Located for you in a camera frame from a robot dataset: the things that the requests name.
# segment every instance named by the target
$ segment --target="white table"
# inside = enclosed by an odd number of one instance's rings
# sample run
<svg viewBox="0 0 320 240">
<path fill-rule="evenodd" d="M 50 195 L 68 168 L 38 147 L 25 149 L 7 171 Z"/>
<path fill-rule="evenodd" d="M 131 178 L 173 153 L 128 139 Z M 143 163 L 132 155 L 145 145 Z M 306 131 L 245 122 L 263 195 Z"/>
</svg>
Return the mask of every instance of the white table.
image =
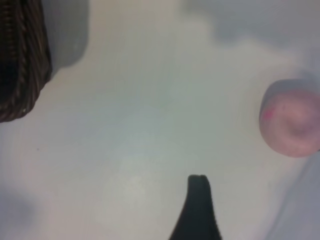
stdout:
<svg viewBox="0 0 320 240">
<path fill-rule="evenodd" d="M 8 213 L 11 239 L 168 239 L 205 174 L 223 239 L 263 240 L 306 160 L 268 148 L 259 107 L 308 67 L 291 40 L 309 22 L 266 1 L 43 2 L 59 71 L 0 125 L 0 198 L 25 219 Z"/>
</svg>

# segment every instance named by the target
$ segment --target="wicker basket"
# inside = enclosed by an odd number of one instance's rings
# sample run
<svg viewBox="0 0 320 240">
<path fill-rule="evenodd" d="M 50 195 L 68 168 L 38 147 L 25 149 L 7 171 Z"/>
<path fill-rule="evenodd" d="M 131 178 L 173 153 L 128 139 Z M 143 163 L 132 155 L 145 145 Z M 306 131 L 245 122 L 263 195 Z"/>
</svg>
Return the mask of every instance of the wicker basket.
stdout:
<svg viewBox="0 0 320 240">
<path fill-rule="evenodd" d="M 51 71 L 41 0 L 0 0 L 0 123 L 33 109 Z"/>
</svg>

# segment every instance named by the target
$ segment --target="pink round object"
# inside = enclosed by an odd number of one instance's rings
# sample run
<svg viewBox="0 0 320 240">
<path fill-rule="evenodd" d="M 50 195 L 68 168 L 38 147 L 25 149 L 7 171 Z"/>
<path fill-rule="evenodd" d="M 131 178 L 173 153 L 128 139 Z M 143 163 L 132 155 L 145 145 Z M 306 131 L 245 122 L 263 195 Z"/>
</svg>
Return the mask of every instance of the pink round object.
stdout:
<svg viewBox="0 0 320 240">
<path fill-rule="evenodd" d="M 276 152 L 294 158 L 320 149 L 320 96 L 292 90 L 271 97 L 260 114 L 260 131 Z"/>
</svg>

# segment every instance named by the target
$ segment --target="black object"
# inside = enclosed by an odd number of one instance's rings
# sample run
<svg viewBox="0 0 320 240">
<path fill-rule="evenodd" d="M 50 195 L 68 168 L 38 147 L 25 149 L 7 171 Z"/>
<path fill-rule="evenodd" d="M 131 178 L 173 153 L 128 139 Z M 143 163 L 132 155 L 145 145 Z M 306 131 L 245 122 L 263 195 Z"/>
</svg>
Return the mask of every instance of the black object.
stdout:
<svg viewBox="0 0 320 240">
<path fill-rule="evenodd" d="M 184 207 L 170 240 L 222 240 L 206 176 L 189 176 Z"/>
<path fill-rule="evenodd" d="M 0 123 L 29 113 L 50 80 L 41 0 L 0 0 Z"/>
</svg>

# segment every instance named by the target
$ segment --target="black pointed object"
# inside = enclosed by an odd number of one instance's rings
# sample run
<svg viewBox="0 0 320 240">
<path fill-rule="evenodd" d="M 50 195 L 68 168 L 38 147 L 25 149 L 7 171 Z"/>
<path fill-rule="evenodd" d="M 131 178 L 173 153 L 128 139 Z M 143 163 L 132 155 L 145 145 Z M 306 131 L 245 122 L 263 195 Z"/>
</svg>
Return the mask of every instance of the black pointed object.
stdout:
<svg viewBox="0 0 320 240">
<path fill-rule="evenodd" d="M 189 176 L 186 200 L 170 240 L 222 240 L 206 176 Z"/>
</svg>

